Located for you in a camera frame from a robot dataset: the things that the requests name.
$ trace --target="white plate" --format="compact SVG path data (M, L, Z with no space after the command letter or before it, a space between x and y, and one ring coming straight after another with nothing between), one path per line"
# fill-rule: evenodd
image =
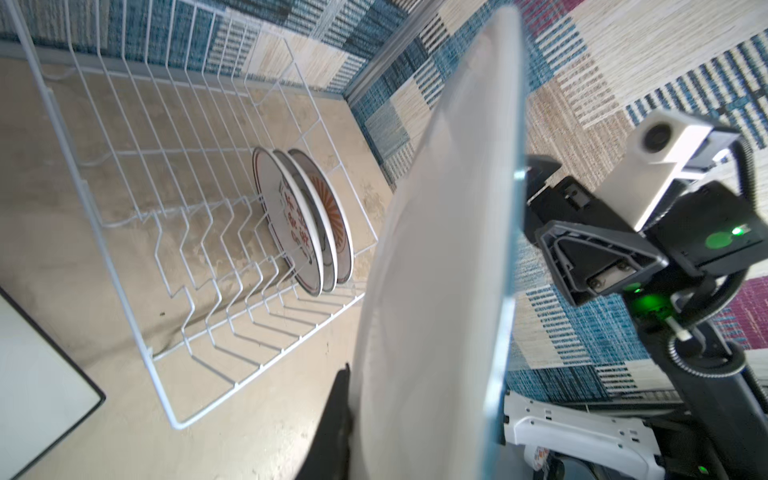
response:
M312 211L299 186L280 160L262 147L253 150L253 179L275 243L288 254L290 266L298 271L296 280L310 295L320 295L323 262L317 259L323 258L323 251L311 221Z
M328 218L333 229L333 239L336 241L336 255L339 261L337 279L339 283L345 283L352 276L355 261L355 250L352 247L352 233L349 231L349 221L341 206L339 195L333 189L330 180L323 169L309 155L298 148L288 150L288 153L299 164L306 175L312 181L323 206L326 208Z
M350 478L488 478L525 205L525 50L501 7L386 214L349 384Z
M336 271L339 269L339 262L336 259L336 248L334 247L333 229L331 221L328 219L326 208L323 201L317 194L313 182L304 169L291 155L288 155L277 148L272 150L275 157L283 162L283 166L290 172L299 190L304 195L304 199L310 206L312 218L317 225L317 233L320 237L320 247L323 249L323 292L332 292L336 288Z

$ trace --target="plate rim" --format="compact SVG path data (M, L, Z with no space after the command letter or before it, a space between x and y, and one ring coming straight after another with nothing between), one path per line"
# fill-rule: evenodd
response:
M349 275L347 275L346 278L344 279L337 278L336 284L347 283L352 278L352 274L355 271L355 248L352 244L352 230L349 228L349 219L347 218L346 212L344 211L344 206L342 205L341 200L339 199L339 195L336 193L336 189L333 188L333 184L331 183L331 180L328 178L328 176L326 175L326 172L323 170L320 164L318 164L314 158L312 158L308 153L301 150L300 148L291 148L288 150L288 154L293 156L293 153L291 152L294 152L294 151L297 151L300 154L307 157L315 165L315 167L317 167L317 170L320 172L320 176L323 177L323 180L326 182L326 184L328 185L328 188L331 190L331 195L333 195L333 199L336 202L336 206L339 208L339 213L341 214L341 220L342 220L342 223L344 224L344 232L346 233L346 239L349 242Z
M293 196L296 198L296 204L297 204L299 210L301 211L301 214L304 216L304 224L306 225L306 229L310 232L310 240L312 241L312 248L313 248L313 250L315 250L315 258L316 259L322 258L323 257L323 251L322 251L321 248L319 248L320 238L319 238L319 236L317 234L317 227L312 224L314 222L307 222L306 221L306 217L307 217L307 214L309 212L310 207L309 207L309 205L307 205L306 201L304 200L304 196L301 194L301 192L299 190L299 185L293 179L293 177L291 176L290 172L287 171L287 169L285 168L283 163L277 157L275 157L275 155L271 151L269 151L268 149L266 149L264 147L259 146L259 147L255 147L253 149L253 155L251 156L251 166L253 168L253 180L254 180L254 182L256 184L256 190L257 190L258 194L261 196L260 203L261 203L262 208L264 209L264 213L266 214L266 221L268 222L268 224L272 223L271 220L270 220L270 212L266 208L266 204L265 204L264 197L263 197L263 194L262 194L262 189L261 189L261 187L259 185L259 177L257 175L256 159L258 158L259 154L266 154L268 156L268 158L271 159L271 161L274 162L274 164L277 166L277 169L283 175L283 179L285 179L285 181L288 183L288 187L290 187L291 193L293 193ZM274 227L272 227L272 231L273 231L273 236L275 237L274 240L277 242L277 246L280 248L280 250L284 251L285 249L283 248L283 245L280 242L280 239L277 238L277 233L274 231ZM293 265L290 265L290 267L292 269L295 269L296 268L296 264L293 262L293 259L291 259L291 263ZM323 263L318 261L318 262L316 262L316 264L317 264L317 269L319 271L319 286L318 286L318 291L316 293L313 290L307 288L306 281L302 280L301 276L298 274L298 272L296 272L296 281L299 282L299 284L302 286L302 288L304 288L304 290L306 292L308 292L312 296L319 296L321 294L321 292L323 291L323 277L324 277L324 275L323 275Z
M336 282L338 280L339 276L339 258L336 253L336 239L333 235L333 228L331 228L331 220L328 217L328 212L326 212L326 208L323 205L323 201L320 200L320 195L317 193L317 189L314 185L312 185L312 181L307 176L307 173L304 171L303 168L301 168L301 165L299 165L299 162L296 161L295 158L293 158L293 155L287 153L285 150L281 150L279 148L274 148L272 150L272 153L275 155L275 157L278 157L277 152L279 152L282 155L285 155L285 157L291 162L291 164L298 170L299 176L301 177L301 180L306 185L307 191L310 192L310 197L312 197L312 202L315 204L315 208L317 209L319 215L320 215L320 221L323 222L323 229L326 231L326 235L328 236L329 242L329 248L331 251L331 260L333 262L333 282L330 285L326 285L325 279L323 279L323 292L329 293L332 292L336 288ZM320 241L320 248L322 250L323 242ZM325 269L326 265L323 263L323 276L325 276Z

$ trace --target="dish rack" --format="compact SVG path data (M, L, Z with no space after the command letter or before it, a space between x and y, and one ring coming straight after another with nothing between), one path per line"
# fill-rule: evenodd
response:
M378 237L281 30L191 0L117 0L108 6L110 24L104 25L108 17L99 1L59 0L47 7L60 9L65 30L56 46L68 54L68 68L57 74L47 64L44 71L38 53L45 48L33 41L18 0L4 4L141 358L170 424L185 429L365 294L354 277L318 298L296 288L296 272L288 267L296 263L291 252L273 244L253 185L254 147L299 147L313 156L313 147L325 145L324 171L337 190L339 184L348 187L365 221L359 224L369 229L362 236L353 229L353 239L372 240L355 257L372 249ZM115 8L120 4L121 16ZM253 73L256 42L273 46L269 71ZM281 55L282 64L274 61ZM79 126L66 119L57 100L56 84L68 78L79 78L106 146L92 159L78 155L83 149L72 130ZM132 101L126 101L127 92ZM114 103L107 111L109 98ZM119 134L110 114L122 120ZM298 132L295 141L286 140L291 125ZM142 131L154 148L140 139ZM92 174L100 169L111 173ZM174 340L160 348L147 341L152 335L137 313L151 300L129 298L118 276L120 258L110 250L115 237L152 226L154 252L146 260L156 266L167 297L182 305ZM204 293L212 300L201 300ZM183 367L161 375L159 366L180 357ZM167 385L175 385L177 376L209 374L220 381L221 393L210 401L185 401L193 413L179 419Z

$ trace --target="camera lens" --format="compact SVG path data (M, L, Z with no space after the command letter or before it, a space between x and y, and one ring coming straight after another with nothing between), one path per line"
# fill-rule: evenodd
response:
M670 143L672 138L672 127L669 124L658 124L650 128L643 139L643 146L646 150L655 154L660 152Z

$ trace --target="patterned carpet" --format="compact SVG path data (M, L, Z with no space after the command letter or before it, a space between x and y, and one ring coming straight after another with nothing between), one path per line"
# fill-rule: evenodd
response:
M149 0L130 0L127 56L141 59ZM343 92L402 25L420 0L224 0L276 25L288 37L307 82ZM21 0L33 36L65 41L61 2ZM355 104L352 112L392 187L407 175L445 82L473 38L509 0L445 0ZM624 141L654 108L710 115L738 126L756 152L760 213L768 218L768 2L763 0L515 0L526 27L527 132L530 152L564 163L566 174L595 188L624 154ZM94 51L97 41L118 55L122 1L70 0L73 22L93 25L74 39ZM171 0L154 2L166 18ZM275 78L285 52L254 31L230 31L210 14L191 21L177 12L174 50L190 45L190 67ZM0 12L0 35L11 31ZM167 31L150 37L149 62L162 59ZM207 45L206 37L212 35ZM181 66L182 57L172 58ZM734 185L726 161L710 175ZM551 284L538 251L521 240L518 309L508 366L509 386L555 402L640 396L670 383L638 342L617 297L570 307ZM748 349L756 374L768 380L768 263L754 266L739 296L719 315L724 335Z

